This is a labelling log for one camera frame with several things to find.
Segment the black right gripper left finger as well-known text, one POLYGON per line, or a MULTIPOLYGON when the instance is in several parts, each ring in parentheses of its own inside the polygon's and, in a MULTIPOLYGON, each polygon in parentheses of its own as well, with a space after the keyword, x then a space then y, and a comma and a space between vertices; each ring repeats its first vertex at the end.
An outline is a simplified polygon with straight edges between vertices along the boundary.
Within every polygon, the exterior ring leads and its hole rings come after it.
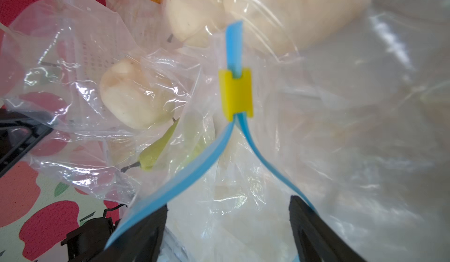
POLYGON ((118 235, 109 246, 97 253, 91 262, 155 262, 160 254, 168 207, 164 205, 118 235))

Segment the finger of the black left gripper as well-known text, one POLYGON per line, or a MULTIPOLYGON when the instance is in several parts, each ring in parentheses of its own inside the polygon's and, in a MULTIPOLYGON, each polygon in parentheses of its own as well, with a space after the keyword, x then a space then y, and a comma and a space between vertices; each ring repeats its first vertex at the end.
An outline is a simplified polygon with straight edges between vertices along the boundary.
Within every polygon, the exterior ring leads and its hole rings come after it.
POLYGON ((1 117, 1 177, 52 131, 30 117, 1 117))

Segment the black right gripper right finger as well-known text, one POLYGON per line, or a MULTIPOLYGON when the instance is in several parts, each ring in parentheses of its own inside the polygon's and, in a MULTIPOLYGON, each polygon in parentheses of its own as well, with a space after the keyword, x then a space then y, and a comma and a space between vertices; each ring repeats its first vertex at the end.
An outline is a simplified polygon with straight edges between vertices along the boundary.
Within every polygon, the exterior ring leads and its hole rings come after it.
POLYGON ((289 220, 301 262, 365 262, 299 196, 290 199, 289 220))

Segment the clear blue zip-top bag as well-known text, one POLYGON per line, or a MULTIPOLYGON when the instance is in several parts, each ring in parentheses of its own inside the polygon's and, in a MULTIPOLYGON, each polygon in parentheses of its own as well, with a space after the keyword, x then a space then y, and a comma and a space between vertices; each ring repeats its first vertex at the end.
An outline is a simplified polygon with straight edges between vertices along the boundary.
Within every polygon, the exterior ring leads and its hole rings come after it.
POLYGON ((366 262, 447 262, 450 0, 371 0, 283 56, 248 47, 227 15, 206 48, 173 36, 202 69, 216 139, 118 234, 166 205, 191 260, 293 262, 299 196, 366 262))

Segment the small clear pear bag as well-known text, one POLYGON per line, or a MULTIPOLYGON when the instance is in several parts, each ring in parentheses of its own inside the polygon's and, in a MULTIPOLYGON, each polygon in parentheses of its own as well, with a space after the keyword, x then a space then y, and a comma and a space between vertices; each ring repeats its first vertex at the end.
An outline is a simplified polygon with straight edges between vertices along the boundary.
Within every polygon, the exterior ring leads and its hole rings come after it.
POLYGON ((176 184, 218 134, 197 62, 138 43, 96 0, 36 0, 1 43, 1 101, 50 129, 31 167, 132 204, 176 184))

